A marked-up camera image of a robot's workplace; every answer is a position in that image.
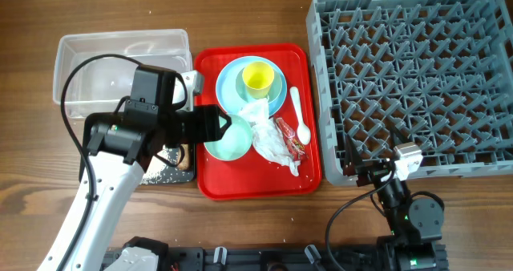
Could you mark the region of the brown bread stick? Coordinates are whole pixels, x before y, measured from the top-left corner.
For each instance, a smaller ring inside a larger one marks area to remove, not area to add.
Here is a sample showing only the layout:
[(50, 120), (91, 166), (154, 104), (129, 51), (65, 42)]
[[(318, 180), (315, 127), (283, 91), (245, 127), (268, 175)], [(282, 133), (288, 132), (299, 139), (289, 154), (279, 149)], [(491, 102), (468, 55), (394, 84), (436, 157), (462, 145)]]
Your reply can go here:
[(177, 155), (177, 168), (179, 170), (188, 170), (190, 167), (190, 147), (188, 144), (181, 144)]

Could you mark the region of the light blue plate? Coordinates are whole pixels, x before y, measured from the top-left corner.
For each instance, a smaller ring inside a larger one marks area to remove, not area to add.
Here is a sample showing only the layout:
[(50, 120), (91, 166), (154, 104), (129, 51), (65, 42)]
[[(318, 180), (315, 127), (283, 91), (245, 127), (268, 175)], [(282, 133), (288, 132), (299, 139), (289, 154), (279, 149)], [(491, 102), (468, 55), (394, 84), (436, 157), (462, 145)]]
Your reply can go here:
[(236, 92), (236, 77), (248, 64), (256, 61), (263, 61), (271, 65), (273, 69), (280, 74), (282, 81), (281, 93), (275, 101), (269, 103), (269, 115), (275, 115), (284, 104), (287, 95), (287, 83), (281, 69), (268, 59), (258, 56), (245, 56), (228, 63), (217, 77), (216, 97), (219, 105), (225, 112), (233, 114), (238, 113), (238, 111), (247, 104)]

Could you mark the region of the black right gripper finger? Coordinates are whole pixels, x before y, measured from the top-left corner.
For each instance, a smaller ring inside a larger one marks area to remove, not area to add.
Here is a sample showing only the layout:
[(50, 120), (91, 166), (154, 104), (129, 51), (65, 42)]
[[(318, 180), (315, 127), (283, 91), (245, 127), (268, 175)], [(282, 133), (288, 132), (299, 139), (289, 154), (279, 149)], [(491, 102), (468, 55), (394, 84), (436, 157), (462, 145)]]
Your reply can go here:
[(350, 136), (346, 136), (344, 173), (358, 173), (358, 169), (362, 165), (362, 158), (353, 143), (353, 139)]
[(390, 137), (392, 140), (391, 146), (393, 148), (405, 143), (405, 136), (394, 125), (390, 126)]

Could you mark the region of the black plastic tray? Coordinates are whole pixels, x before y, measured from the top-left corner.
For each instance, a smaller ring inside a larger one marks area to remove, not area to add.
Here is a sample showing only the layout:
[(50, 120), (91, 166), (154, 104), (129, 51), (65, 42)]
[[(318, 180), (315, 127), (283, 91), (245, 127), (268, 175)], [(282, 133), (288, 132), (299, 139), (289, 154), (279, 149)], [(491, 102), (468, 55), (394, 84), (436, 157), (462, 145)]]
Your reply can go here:
[[(103, 119), (109, 112), (93, 113), (84, 120), (83, 146), (86, 147), (91, 137), (91, 128), (95, 121)], [(181, 184), (196, 178), (196, 149), (194, 144), (184, 145), (184, 158), (176, 167), (170, 167), (153, 157), (147, 172), (143, 175), (141, 185)]]

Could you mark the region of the grey dishwasher rack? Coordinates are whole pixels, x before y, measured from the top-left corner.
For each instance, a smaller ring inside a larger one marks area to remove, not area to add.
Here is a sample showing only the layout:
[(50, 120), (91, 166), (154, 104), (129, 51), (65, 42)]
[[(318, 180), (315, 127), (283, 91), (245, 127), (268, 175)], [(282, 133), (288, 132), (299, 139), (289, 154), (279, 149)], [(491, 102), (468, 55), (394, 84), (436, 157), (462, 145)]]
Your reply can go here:
[(325, 177), (350, 137), (365, 161), (392, 155), (390, 126), (422, 150), (416, 177), (512, 171), (512, 21), (505, 0), (312, 0)]

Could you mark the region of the white plastic spoon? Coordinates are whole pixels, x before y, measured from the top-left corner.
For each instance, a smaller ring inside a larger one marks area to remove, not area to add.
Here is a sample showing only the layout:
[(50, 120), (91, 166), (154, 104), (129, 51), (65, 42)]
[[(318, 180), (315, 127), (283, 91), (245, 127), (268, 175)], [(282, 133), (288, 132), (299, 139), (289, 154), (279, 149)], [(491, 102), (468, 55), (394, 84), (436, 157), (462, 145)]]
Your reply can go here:
[(293, 107), (294, 107), (294, 110), (295, 110), (296, 116), (297, 116), (297, 122), (298, 122), (297, 131), (296, 131), (297, 137), (302, 144), (307, 145), (310, 143), (310, 140), (311, 140), (311, 131), (309, 130), (309, 128), (306, 126), (306, 124), (304, 122), (302, 109), (301, 109), (301, 99), (300, 99), (298, 88), (290, 87), (289, 94), (290, 94), (291, 100), (293, 102)]

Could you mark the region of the cooked white rice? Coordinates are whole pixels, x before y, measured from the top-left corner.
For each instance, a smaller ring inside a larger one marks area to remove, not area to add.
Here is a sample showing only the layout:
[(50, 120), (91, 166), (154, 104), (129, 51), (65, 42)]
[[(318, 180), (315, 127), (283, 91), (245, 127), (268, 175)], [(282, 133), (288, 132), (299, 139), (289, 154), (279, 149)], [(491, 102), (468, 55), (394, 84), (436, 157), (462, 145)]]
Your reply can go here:
[(141, 185), (149, 184), (178, 184), (188, 180), (188, 170), (177, 168), (179, 148), (163, 148), (154, 156), (143, 175)]

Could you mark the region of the clear plastic storage bin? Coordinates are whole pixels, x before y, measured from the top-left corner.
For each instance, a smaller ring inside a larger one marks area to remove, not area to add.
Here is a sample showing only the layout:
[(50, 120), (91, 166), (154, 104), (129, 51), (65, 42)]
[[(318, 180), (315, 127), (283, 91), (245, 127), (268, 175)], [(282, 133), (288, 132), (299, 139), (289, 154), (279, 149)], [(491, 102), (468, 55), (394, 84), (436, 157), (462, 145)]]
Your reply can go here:
[[(182, 29), (69, 34), (61, 38), (56, 55), (54, 103), (60, 104), (67, 77), (80, 63), (104, 54), (124, 55), (179, 73), (193, 70), (188, 34)], [(131, 94), (135, 69), (134, 63), (123, 59), (88, 63), (67, 89), (67, 117), (84, 119), (91, 113), (113, 111), (122, 97)]]

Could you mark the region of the red serving tray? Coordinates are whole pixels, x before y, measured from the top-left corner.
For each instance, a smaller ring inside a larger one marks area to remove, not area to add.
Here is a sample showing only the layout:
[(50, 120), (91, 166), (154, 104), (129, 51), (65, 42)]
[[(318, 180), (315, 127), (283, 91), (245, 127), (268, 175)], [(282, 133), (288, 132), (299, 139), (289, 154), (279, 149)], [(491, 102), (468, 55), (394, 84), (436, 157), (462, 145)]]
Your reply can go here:
[(309, 64), (305, 52), (293, 43), (219, 47), (201, 51), (194, 67), (204, 75), (203, 93), (196, 104), (217, 103), (215, 85), (222, 69), (231, 61), (255, 55), (269, 59), (284, 73), (286, 83), (297, 87), (305, 124), (311, 141), (305, 146), (306, 160), (294, 176), (286, 166), (271, 163), (251, 148), (240, 159), (224, 162), (211, 156), (203, 144), (196, 145), (197, 184), (211, 200), (235, 200), (268, 196), (300, 195), (313, 192), (322, 180), (317, 118), (310, 86)]

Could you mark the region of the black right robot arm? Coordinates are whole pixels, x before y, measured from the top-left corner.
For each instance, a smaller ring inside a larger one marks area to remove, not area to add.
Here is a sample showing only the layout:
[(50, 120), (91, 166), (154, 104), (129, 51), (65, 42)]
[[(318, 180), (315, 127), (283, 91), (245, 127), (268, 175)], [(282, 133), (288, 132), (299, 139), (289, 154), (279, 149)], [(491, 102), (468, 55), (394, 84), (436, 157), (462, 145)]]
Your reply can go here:
[(344, 173), (357, 177), (357, 186), (371, 184), (391, 234), (377, 240), (377, 270), (440, 270), (436, 242), (442, 238), (445, 205), (430, 192), (412, 193), (406, 179), (422, 162), (420, 147), (390, 129), (393, 155), (388, 160), (364, 162), (353, 139), (345, 137)]

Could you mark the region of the white napkin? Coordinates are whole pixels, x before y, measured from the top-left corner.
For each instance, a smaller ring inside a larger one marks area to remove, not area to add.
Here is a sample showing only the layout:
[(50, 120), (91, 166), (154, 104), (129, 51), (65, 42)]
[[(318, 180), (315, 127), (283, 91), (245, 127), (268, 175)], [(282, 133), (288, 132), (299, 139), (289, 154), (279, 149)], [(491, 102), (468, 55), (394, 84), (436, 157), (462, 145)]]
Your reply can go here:
[(247, 103), (237, 114), (249, 123), (256, 152), (270, 163), (288, 167), (293, 176), (299, 176), (300, 163), (294, 160), (282, 132), (270, 117), (268, 100), (263, 98)]

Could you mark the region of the yellow plastic cup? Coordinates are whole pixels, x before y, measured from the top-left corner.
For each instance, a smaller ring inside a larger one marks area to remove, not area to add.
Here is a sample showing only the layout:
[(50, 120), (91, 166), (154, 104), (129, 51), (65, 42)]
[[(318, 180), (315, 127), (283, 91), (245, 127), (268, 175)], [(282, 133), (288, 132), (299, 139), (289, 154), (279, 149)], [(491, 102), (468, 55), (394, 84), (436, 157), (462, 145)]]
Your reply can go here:
[(268, 63), (256, 61), (243, 69), (242, 79), (249, 95), (254, 99), (262, 99), (269, 93), (275, 73)]

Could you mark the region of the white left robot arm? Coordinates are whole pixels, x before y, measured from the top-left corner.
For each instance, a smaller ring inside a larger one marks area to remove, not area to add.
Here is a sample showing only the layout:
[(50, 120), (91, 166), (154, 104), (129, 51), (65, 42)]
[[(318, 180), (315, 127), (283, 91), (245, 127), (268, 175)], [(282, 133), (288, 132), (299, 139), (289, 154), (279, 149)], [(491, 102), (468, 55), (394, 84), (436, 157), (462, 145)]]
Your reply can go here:
[(234, 120), (217, 105), (194, 111), (94, 113), (78, 150), (84, 175), (41, 270), (97, 270), (124, 206), (164, 147), (220, 140)]

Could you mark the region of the red snack wrapper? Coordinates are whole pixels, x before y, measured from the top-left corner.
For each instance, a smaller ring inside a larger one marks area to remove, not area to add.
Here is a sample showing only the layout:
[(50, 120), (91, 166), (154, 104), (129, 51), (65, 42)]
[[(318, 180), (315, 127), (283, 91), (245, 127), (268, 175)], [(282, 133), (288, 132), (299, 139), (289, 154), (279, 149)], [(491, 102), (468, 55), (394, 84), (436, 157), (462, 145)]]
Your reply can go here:
[(306, 160), (305, 146), (298, 140), (296, 132), (281, 117), (276, 117), (274, 122), (281, 131), (285, 145), (293, 160)]

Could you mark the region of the green rice bowl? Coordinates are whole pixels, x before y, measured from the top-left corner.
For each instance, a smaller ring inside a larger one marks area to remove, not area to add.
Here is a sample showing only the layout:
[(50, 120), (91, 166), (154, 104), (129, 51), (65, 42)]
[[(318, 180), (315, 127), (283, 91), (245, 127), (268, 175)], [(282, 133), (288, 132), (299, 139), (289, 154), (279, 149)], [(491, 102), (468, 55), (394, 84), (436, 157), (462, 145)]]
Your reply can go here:
[(231, 125), (221, 140), (204, 143), (207, 152), (222, 161), (238, 160), (252, 146), (252, 129), (248, 121), (235, 114), (228, 114)]

